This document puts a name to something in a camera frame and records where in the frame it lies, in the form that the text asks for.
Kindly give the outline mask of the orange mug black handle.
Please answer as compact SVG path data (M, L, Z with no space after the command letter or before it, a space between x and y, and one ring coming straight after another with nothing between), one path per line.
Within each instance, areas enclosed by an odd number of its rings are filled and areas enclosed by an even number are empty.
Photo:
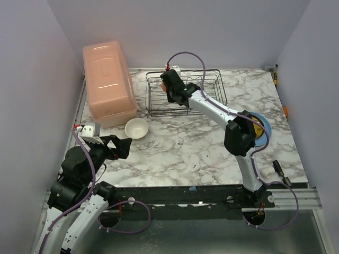
M161 88L164 92L166 92L166 86L165 86L164 82L161 83Z

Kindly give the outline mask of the white ceramic bowl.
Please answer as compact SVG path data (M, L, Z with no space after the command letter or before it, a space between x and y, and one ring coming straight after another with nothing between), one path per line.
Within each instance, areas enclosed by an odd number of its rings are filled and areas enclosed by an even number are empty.
M129 120L124 127L125 134L132 139L143 138L148 133L148 130L148 123L140 118Z

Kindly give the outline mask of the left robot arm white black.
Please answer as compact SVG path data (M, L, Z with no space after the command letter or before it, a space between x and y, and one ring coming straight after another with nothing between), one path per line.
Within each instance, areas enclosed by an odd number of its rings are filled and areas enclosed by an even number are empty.
M101 137L69 149L61 164L63 173L52 185L46 222L35 253L74 253L84 234L109 205L119 201L117 188L96 182L106 160L127 159L131 138Z

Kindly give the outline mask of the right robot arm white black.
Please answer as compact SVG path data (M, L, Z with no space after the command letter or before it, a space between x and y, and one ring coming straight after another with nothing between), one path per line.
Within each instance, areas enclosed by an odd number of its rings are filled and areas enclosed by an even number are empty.
M238 112L208 96L203 86L194 83L185 84L174 69L160 75L166 88L167 100L196 110L216 122L224 131L224 146L235 156L243 178L245 197L250 202L257 202L266 191L263 181L258 176L255 153L255 121L251 113Z

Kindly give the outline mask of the pink plastic storage box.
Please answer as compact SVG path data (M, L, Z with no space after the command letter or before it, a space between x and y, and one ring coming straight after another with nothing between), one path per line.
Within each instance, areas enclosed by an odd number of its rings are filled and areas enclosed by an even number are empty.
M87 101L92 119L102 128L137 117L132 77L118 41L83 48Z

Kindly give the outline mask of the yellow patterned plate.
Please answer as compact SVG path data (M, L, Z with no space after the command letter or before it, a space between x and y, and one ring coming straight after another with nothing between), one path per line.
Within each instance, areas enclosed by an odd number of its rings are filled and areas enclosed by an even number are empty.
M255 139L259 139L264 134L264 131L260 127L260 125L264 126L264 124L263 124L263 122L257 116L253 116L252 115L252 119L255 121L255 123L253 124L254 130L255 130Z

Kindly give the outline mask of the blue plate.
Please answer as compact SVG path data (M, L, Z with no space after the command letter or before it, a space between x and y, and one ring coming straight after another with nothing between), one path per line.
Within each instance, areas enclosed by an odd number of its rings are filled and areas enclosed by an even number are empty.
M264 145L266 145L267 143L267 137L271 137L271 134L272 134L272 129L271 129L271 125L270 123L268 122L268 120L261 114L258 114L258 113L255 113L255 112L251 112L251 116L257 116L264 124L264 126L261 126L260 127L263 129L264 131L264 134L262 137L260 137L259 139L255 139L255 147L256 148L259 148L259 147L262 147Z

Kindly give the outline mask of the yellow tool at corner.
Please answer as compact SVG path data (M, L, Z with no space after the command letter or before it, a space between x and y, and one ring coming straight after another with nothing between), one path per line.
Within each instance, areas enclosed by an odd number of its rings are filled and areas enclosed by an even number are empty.
M278 74L276 71L273 72L273 82L275 86L278 84Z

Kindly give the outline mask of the white plastic fitting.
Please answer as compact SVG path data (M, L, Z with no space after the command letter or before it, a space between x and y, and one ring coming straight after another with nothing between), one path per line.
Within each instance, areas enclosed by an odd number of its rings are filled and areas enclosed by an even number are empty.
M270 178L275 174L273 167L264 168L261 170L261 176L264 178Z

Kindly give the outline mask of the black metal connector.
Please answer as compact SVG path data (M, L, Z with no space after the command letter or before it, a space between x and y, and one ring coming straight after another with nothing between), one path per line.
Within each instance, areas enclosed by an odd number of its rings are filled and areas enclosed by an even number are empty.
M292 183L291 183L290 179L289 179L288 177L285 176L285 174L284 174L284 172L283 172L283 170L282 170L282 168L281 168L279 162L278 162L277 160L274 160L274 161L272 162L272 164L273 164L273 168L274 168L275 172L281 177L281 179L283 180L283 182L284 182L287 186L291 187Z

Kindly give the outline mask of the orange clamp on wall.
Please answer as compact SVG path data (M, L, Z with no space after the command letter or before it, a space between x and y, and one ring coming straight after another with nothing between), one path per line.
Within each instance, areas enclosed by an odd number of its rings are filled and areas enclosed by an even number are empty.
M283 111L284 111L286 118L288 118L288 109L286 106L283 106Z

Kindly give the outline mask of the black mounting rail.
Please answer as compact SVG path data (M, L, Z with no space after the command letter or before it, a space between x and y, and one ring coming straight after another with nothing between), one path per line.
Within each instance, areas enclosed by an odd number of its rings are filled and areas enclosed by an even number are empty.
M242 185L104 187L102 194L108 202L101 215L106 221L240 220L244 210L275 206L267 189L255 195Z

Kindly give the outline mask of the aluminium frame rail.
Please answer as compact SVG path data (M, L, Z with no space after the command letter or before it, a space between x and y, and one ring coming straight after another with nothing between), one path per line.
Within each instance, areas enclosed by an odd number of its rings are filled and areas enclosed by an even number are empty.
M295 210L297 202L300 210L318 210L322 208L317 189L298 188L293 193L288 189L272 189L268 203L278 210Z

